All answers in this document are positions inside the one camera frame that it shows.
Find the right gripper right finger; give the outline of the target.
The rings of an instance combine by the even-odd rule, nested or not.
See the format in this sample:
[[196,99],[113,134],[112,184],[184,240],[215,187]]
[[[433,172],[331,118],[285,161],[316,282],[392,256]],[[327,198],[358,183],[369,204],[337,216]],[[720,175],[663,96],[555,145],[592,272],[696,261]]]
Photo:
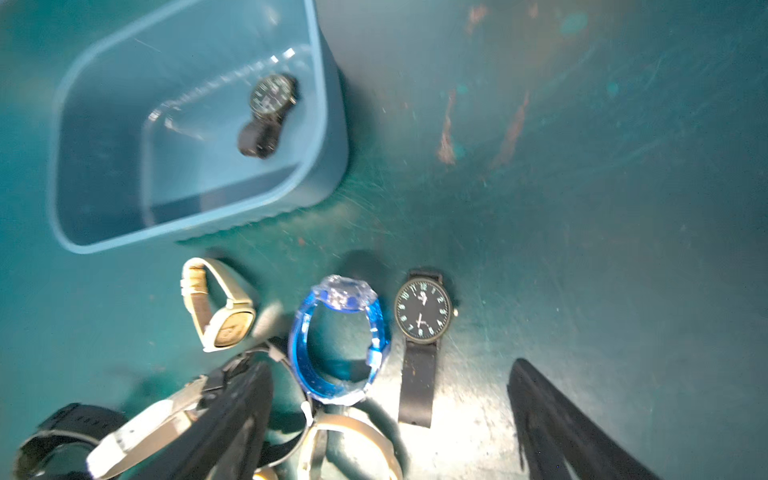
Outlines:
[[513,363],[507,393],[531,479],[655,479],[528,360]]

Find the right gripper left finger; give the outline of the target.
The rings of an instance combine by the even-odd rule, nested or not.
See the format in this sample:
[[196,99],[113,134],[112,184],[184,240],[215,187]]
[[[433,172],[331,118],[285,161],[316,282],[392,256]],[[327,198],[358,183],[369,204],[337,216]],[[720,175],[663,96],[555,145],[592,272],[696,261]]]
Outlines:
[[212,407],[135,479],[251,479],[258,467],[273,400],[270,367],[256,361]]

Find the cream band watch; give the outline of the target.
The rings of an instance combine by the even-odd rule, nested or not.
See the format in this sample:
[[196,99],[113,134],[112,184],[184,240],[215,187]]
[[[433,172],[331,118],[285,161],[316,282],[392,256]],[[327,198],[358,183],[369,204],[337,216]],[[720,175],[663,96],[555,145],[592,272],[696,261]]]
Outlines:
[[391,436],[358,408],[350,408],[345,413],[319,410],[314,414],[300,443],[297,479],[322,478],[321,470],[327,458],[328,441],[332,436],[338,436],[343,446],[351,446],[352,453],[362,460],[370,460],[375,467],[381,467],[380,479],[404,479],[396,444]]

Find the black band smartwatch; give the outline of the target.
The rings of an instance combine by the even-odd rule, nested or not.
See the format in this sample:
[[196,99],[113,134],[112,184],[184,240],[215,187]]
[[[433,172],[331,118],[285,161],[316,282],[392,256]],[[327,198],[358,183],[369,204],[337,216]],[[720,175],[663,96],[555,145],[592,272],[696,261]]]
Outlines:
[[119,411],[70,403],[43,422],[17,450],[14,479],[93,479],[86,457],[128,421]]

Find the black dial strap watch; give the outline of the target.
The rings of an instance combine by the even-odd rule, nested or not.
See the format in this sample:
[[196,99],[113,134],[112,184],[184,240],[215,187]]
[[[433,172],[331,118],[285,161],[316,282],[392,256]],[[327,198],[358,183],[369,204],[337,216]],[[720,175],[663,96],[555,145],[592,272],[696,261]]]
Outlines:
[[429,428],[433,418],[439,342],[457,312],[434,270],[412,270],[394,298],[394,320],[405,338],[398,421]]

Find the transparent blue watch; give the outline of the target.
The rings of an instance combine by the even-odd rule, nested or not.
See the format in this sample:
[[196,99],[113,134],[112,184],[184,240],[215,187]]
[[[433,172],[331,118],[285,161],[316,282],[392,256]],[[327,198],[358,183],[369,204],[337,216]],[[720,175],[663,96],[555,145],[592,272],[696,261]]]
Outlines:
[[364,280],[333,274],[313,286],[298,308],[288,356],[308,396],[353,406],[366,398],[390,346],[378,294]]

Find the black round dial watch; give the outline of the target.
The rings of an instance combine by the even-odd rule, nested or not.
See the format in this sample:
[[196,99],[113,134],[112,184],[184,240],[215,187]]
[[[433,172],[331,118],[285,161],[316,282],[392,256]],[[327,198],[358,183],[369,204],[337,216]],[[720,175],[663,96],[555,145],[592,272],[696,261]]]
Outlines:
[[282,124],[297,103],[297,81],[286,74],[262,77],[249,96],[251,120],[240,131],[238,149],[248,157],[267,159],[275,153]]

